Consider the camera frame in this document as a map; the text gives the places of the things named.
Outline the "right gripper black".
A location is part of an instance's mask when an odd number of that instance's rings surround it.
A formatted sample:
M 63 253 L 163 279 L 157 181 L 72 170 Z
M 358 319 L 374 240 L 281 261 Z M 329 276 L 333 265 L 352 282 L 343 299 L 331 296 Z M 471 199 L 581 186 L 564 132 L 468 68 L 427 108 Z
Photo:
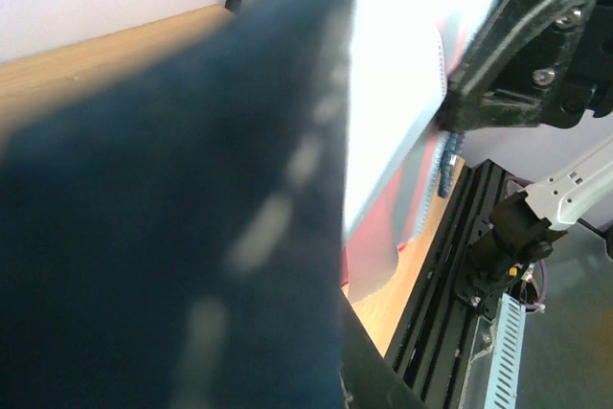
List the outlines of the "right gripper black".
M 612 0 L 500 0 L 449 78 L 440 127 L 551 125 L 612 113 Z

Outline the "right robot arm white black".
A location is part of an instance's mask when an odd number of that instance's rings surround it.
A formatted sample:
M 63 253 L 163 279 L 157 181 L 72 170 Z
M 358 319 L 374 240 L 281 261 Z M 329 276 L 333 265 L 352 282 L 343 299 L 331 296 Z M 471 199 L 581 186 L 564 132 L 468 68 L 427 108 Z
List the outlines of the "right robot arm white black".
M 443 129 L 569 128 L 612 110 L 612 10 L 600 0 L 500 0 L 449 78 Z M 455 291 L 481 306 L 515 283 L 510 270 L 548 257 L 612 188 L 612 145 L 496 204 L 474 233 Z

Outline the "dark blue card holder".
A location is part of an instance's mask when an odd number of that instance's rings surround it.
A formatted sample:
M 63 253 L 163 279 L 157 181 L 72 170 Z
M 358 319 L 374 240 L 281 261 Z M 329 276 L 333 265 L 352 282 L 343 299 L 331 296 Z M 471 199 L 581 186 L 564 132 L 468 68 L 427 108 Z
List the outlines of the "dark blue card holder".
M 256 0 L 1 155 L 5 408 L 350 408 L 345 245 L 496 0 Z

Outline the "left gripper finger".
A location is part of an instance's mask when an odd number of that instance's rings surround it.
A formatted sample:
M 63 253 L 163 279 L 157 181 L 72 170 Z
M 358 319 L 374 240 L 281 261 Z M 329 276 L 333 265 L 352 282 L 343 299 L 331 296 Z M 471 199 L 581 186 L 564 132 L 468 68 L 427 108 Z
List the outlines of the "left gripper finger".
M 425 408 L 423 401 L 383 360 L 344 293 L 340 299 L 343 408 Z

